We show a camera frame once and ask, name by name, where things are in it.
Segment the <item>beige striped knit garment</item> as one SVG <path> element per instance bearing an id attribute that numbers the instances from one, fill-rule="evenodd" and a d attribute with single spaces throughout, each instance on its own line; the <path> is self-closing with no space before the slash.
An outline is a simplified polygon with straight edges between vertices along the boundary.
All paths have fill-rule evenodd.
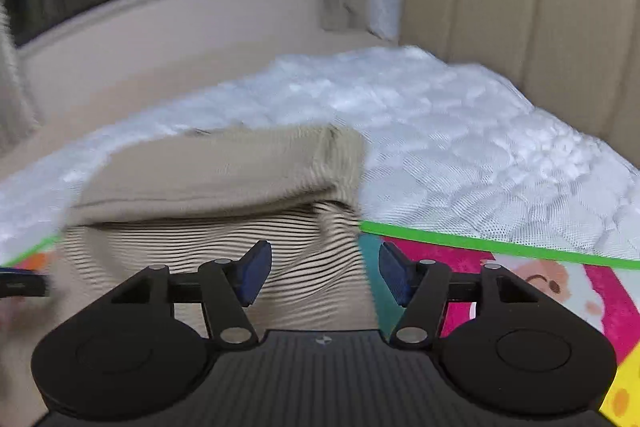
<path id="1" fill-rule="evenodd" d="M 358 247 L 366 142 L 334 124 L 190 131 L 114 154 L 66 211 L 44 260 L 44 298 L 1 303 L 1 421 L 29 426 L 44 404 L 30 375 L 38 341 L 150 265 L 193 272 L 272 248 L 248 316 L 267 329 L 373 329 Z"/>

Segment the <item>white quilted mattress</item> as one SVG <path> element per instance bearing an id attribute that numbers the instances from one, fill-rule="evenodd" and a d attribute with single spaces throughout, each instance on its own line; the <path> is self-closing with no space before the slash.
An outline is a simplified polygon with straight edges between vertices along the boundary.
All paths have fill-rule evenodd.
<path id="1" fill-rule="evenodd" d="M 1 184 L 1 258 L 50 241 L 121 148 L 190 130 L 346 124 L 368 142 L 367 221 L 637 260 L 639 173 L 506 78 L 414 46 L 280 57 L 258 74 L 145 109 Z"/>

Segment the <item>left beige curtain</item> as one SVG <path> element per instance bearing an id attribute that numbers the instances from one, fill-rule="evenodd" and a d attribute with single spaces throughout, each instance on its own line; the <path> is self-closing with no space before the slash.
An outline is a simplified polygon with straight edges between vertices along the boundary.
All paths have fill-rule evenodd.
<path id="1" fill-rule="evenodd" d="M 39 129 L 40 121 L 34 97 L 22 76 L 4 0 L 1 0 L 0 41 L 0 139 L 1 155 L 6 156 Z"/>

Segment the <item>colourful cartoon play mat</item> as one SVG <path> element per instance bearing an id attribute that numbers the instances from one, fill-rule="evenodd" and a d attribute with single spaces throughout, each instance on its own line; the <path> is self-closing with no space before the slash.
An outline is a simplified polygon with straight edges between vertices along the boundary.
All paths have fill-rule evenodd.
<path id="1" fill-rule="evenodd" d="M 378 250 L 451 269 L 448 308 L 428 349 L 397 349 L 404 309 Z M 209 339 L 198 269 L 150 265 L 35 345 L 44 407 L 29 426 L 618 426 L 626 398 L 616 329 L 488 260 L 418 257 L 393 237 L 358 244 L 373 329 L 267 329 L 252 349 Z"/>

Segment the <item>beige padded headboard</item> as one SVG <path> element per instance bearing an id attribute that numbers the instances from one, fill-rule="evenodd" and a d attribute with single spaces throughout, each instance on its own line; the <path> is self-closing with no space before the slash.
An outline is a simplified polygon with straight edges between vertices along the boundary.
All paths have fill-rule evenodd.
<path id="1" fill-rule="evenodd" d="M 639 158 L 639 0 L 402 0 L 400 42 L 482 64 Z"/>

